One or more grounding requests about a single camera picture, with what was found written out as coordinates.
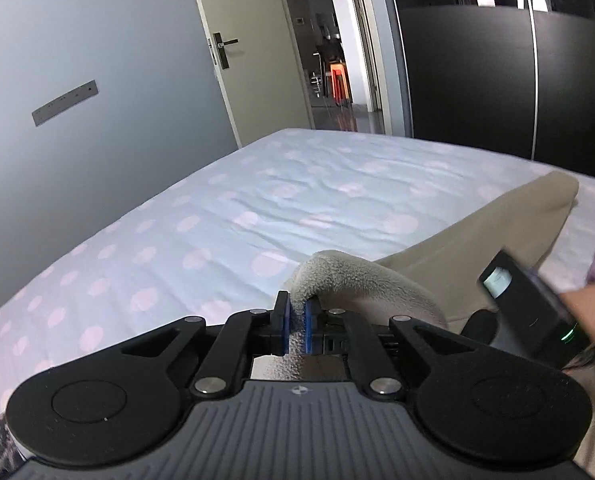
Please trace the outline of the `person right hand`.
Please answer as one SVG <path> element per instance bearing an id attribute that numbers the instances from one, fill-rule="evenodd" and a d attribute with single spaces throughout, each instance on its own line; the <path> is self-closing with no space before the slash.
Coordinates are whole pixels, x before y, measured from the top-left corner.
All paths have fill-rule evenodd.
<path id="1" fill-rule="evenodd" d="M 563 292 L 560 298 L 595 347 L 595 283 Z"/>

